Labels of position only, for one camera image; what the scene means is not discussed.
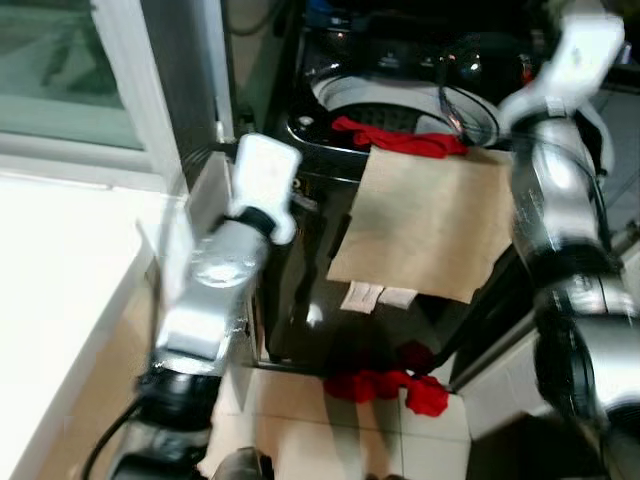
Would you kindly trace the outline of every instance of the washing machine drum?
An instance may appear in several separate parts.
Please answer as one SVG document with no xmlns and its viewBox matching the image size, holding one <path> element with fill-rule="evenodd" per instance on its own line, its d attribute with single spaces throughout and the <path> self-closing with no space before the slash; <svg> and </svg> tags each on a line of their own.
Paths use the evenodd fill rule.
<svg viewBox="0 0 640 480">
<path fill-rule="evenodd" d="M 344 115 L 391 132 L 454 134 L 435 83 L 346 75 L 319 80 L 312 91 L 331 119 Z M 475 145 L 498 141 L 503 129 L 494 105 L 459 88 L 446 87 L 445 92 Z"/>
</svg>

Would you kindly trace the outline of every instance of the white countertop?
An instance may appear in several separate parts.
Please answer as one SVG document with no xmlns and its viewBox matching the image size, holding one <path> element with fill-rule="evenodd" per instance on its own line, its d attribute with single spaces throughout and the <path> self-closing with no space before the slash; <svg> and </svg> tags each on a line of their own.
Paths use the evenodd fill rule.
<svg viewBox="0 0 640 480">
<path fill-rule="evenodd" d="M 37 475 L 150 259 L 157 194 L 0 176 L 0 479 Z"/>
</svg>

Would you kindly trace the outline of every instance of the cardboard sheet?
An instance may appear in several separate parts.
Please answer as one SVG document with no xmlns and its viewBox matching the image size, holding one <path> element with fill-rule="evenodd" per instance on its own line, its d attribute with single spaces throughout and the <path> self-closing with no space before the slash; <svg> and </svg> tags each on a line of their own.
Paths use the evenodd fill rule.
<svg viewBox="0 0 640 480">
<path fill-rule="evenodd" d="M 469 303 L 509 246 L 511 157 L 443 160 L 372 148 L 328 279 Z"/>
</svg>

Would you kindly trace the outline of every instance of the window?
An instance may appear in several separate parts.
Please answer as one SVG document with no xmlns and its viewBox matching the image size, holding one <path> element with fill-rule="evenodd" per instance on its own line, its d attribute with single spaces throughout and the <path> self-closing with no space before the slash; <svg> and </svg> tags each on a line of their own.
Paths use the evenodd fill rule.
<svg viewBox="0 0 640 480">
<path fill-rule="evenodd" d="M 0 131 L 143 148 L 89 0 L 0 2 Z"/>
</svg>

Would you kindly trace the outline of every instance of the black cable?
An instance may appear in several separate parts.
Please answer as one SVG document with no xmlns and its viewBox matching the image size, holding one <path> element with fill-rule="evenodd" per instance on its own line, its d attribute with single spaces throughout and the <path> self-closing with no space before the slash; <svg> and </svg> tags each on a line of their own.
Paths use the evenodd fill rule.
<svg viewBox="0 0 640 480">
<path fill-rule="evenodd" d="M 251 25 L 250 27 L 237 28 L 231 25 L 231 21 L 229 21 L 228 22 L 229 31 L 231 32 L 232 35 L 235 35 L 236 37 L 250 37 L 251 35 L 255 35 L 260 30 L 262 30 L 264 27 L 267 26 L 267 24 L 271 21 L 273 17 L 276 16 L 276 14 L 280 11 L 281 8 L 284 8 L 287 1 L 288 0 L 274 1 L 271 7 L 269 8 L 269 10 L 267 11 L 267 13 L 265 14 L 265 16 L 262 17 L 253 25 Z"/>
<path fill-rule="evenodd" d="M 486 131 L 486 129 L 480 129 L 473 126 L 465 126 L 465 129 L 471 130 L 471 131 L 474 131 L 474 130 Z M 596 178 L 596 175 L 593 172 L 591 172 L 591 170 L 589 170 L 587 166 L 584 165 L 584 163 L 582 163 L 580 158 L 578 158 L 578 156 L 574 152 L 572 152 L 571 150 L 569 150 L 568 148 L 562 145 L 558 145 L 557 143 L 550 142 L 546 139 L 540 138 L 539 136 L 532 135 L 532 134 L 512 133 L 511 138 L 517 139 L 517 140 L 527 140 L 530 142 L 535 142 L 535 143 L 543 144 L 548 147 L 555 148 L 561 151 L 564 155 L 566 155 L 566 157 L 585 174 L 585 176 L 589 180 L 590 190 L 591 190 L 590 193 L 595 203 L 596 216 L 598 219 L 598 235 L 600 237 L 600 241 L 602 242 L 602 245 L 604 246 L 605 250 L 607 252 L 611 252 L 612 250 L 611 232 L 609 231 L 609 220 L 607 218 L 607 209 L 604 202 L 604 197 L 602 195 L 602 190 L 600 189 L 600 185 L 598 184 L 598 179 Z"/>
<path fill-rule="evenodd" d="M 440 68 L 437 71 L 437 83 L 438 83 L 438 100 L 440 101 L 440 110 L 444 115 L 447 124 L 456 135 L 461 143 L 468 146 L 473 146 L 474 142 L 467 135 L 467 129 L 465 128 L 462 115 L 458 112 L 458 109 L 449 101 L 446 92 L 447 83 L 447 71 L 449 70 L 449 54 L 444 53 L 440 57 Z"/>
<path fill-rule="evenodd" d="M 487 106 L 483 102 L 481 102 L 478 99 L 476 99 L 473 96 L 471 96 L 469 94 L 469 92 L 466 92 L 466 91 L 464 91 L 464 90 L 462 90 L 462 89 L 460 89 L 458 87 L 450 86 L 450 87 L 446 87 L 446 88 L 448 88 L 449 90 L 452 90 L 452 91 L 458 93 L 459 95 L 462 95 L 462 96 L 468 98 L 469 100 L 475 102 L 475 104 L 484 111 L 484 113 L 487 115 L 487 117 L 489 117 L 489 119 L 491 120 L 491 123 L 493 124 L 493 126 L 495 128 L 495 131 L 491 131 L 490 129 L 487 128 L 487 129 L 485 129 L 484 133 L 488 135 L 488 138 L 496 137 L 496 138 L 499 139 L 500 133 L 501 133 L 500 132 L 500 122 L 498 121 L 498 118 L 493 114 L 493 112 L 489 108 L 487 108 Z M 463 128 L 465 130 L 473 130 L 473 127 L 469 127 L 464 121 L 462 122 L 462 126 L 463 126 Z"/>
<path fill-rule="evenodd" d="M 611 198 L 609 199 L 608 202 L 606 202 L 607 208 L 610 208 L 613 206 L 613 204 L 615 204 L 618 200 L 620 200 L 620 197 L 622 197 L 622 195 L 624 195 L 627 190 L 629 190 L 629 188 L 631 188 L 631 186 L 636 183 L 638 180 L 638 177 L 640 177 L 640 168 L 638 170 L 636 170 L 633 175 L 631 175 L 623 184 L 622 186 L 616 190 L 615 193 L 613 193 L 611 195 Z"/>
<path fill-rule="evenodd" d="M 122 425 L 124 425 L 125 422 L 129 420 L 129 418 L 131 418 L 131 416 L 136 412 L 136 410 L 138 410 L 138 407 L 140 407 L 140 399 L 135 399 L 133 402 L 131 402 L 131 405 L 129 405 L 129 407 L 116 419 L 116 421 L 113 422 L 111 426 L 102 434 L 102 436 L 98 440 L 98 443 L 96 443 L 95 447 L 93 447 L 93 450 L 91 450 L 91 453 L 87 457 L 84 467 L 82 468 L 82 480 L 90 480 L 91 470 L 93 469 L 96 460 L 100 456 L 100 452 L 102 452 L 102 449 L 107 445 L 107 443 L 109 443 L 111 437 L 113 437 L 113 435 L 120 429 L 120 427 L 122 427 Z"/>
<path fill-rule="evenodd" d="M 611 97 L 613 96 L 615 92 L 613 90 L 609 90 L 609 93 L 607 94 L 607 97 L 602 101 L 602 103 L 600 104 L 600 106 L 598 107 L 598 115 L 601 115 L 602 112 L 604 111 L 604 109 L 607 107 L 607 105 L 609 104 L 609 100 L 611 100 Z"/>
<path fill-rule="evenodd" d="M 605 451 L 606 447 L 608 446 L 608 435 L 606 432 L 598 432 L 599 435 L 599 439 L 598 439 L 598 455 L 600 456 L 600 464 L 602 465 L 602 468 L 605 472 L 609 472 L 609 468 L 607 465 L 607 452 Z"/>
</svg>

